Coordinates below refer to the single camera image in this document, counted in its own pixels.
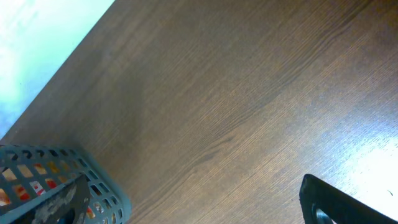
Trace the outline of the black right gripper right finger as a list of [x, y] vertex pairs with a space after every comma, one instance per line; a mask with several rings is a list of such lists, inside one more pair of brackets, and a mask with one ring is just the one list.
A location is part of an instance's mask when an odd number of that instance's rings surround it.
[[304, 175], [299, 199], [305, 224], [397, 224], [396, 220], [361, 203], [312, 174]]

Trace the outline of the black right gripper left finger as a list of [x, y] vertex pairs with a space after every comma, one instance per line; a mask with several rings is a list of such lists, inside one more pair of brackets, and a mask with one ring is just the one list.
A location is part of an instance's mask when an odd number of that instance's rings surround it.
[[59, 185], [12, 211], [13, 223], [81, 224], [85, 221], [90, 190], [84, 175]]

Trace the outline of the grey plastic laundry basket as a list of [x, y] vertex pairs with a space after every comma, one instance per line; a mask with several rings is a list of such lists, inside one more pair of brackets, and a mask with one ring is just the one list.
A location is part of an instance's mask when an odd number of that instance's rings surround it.
[[2, 145], [1, 166], [54, 161], [77, 162], [88, 180], [90, 202], [85, 223], [126, 223], [131, 214], [128, 196], [83, 149], [55, 146]]

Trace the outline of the orange brown snack bag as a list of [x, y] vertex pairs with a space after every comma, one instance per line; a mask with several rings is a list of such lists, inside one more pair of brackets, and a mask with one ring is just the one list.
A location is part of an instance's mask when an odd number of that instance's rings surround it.
[[1, 223], [13, 223], [12, 211], [79, 175], [77, 162], [54, 161], [1, 166]]

